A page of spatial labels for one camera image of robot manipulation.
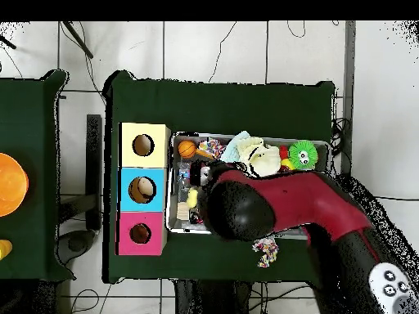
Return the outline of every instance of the green spiky ball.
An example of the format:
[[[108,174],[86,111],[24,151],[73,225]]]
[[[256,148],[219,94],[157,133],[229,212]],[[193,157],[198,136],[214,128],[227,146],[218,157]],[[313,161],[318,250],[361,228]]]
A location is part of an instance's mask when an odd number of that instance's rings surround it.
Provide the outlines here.
[[[295,169],[313,169],[318,161],[318,152],[314,144],[307,140],[294,143],[288,151],[289,159]]]

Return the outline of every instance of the dark green tabletop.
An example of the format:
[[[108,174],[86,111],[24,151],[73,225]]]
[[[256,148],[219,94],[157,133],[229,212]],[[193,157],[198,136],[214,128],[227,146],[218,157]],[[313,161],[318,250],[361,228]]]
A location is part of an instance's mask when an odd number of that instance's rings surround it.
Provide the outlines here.
[[[104,234],[104,281],[161,277],[317,284],[305,240],[280,239],[277,261],[269,268],[257,267],[261,253],[254,252],[251,243],[227,242],[216,235],[171,233],[159,257],[115,255],[117,130],[120,122],[163,123],[172,132],[237,134],[247,130],[258,137],[329,142],[334,90],[332,82],[316,86],[187,83],[134,80],[127,71],[110,76],[104,91],[108,96],[104,186],[110,187],[104,190],[105,222],[110,221]]]
[[[58,221],[56,100],[67,73],[40,80],[0,78],[0,152],[26,171],[22,205],[0,218],[0,239],[13,250],[0,261],[1,279],[64,280],[70,273],[55,258]]]

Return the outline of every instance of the pink box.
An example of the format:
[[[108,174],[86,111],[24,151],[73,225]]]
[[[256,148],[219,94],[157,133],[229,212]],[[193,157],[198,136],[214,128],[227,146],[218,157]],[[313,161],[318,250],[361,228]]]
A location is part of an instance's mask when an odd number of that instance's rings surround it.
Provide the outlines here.
[[[130,231],[137,224],[144,224],[150,230],[145,244],[135,243]],[[164,227],[163,212],[122,212],[119,217],[118,255],[161,255],[166,244],[167,230]]]

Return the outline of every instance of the orange bowl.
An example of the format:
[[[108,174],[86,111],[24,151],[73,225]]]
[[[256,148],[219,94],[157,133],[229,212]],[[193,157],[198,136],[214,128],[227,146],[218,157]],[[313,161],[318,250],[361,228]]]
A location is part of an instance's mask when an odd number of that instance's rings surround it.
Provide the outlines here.
[[[16,211],[28,188],[28,176],[19,163],[0,153],[0,217]]]

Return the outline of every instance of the shape sorter box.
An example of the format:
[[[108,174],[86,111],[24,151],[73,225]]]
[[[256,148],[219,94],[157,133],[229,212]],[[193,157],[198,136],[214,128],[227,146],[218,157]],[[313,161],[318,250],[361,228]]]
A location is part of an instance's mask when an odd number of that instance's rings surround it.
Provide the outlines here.
[[[164,212],[167,185],[166,168],[121,168],[120,212]],[[131,199],[129,187],[136,178],[150,180],[154,194],[147,203],[138,203]]]
[[[161,255],[167,240],[163,212],[122,212],[118,224],[118,255]],[[133,228],[138,225],[145,226],[149,232],[144,244],[132,238]]]
[[[122,167],[167,167],[170,130],[164,124],[121,123],[120,130]],[[149,148],[145,152],[144,142]]]

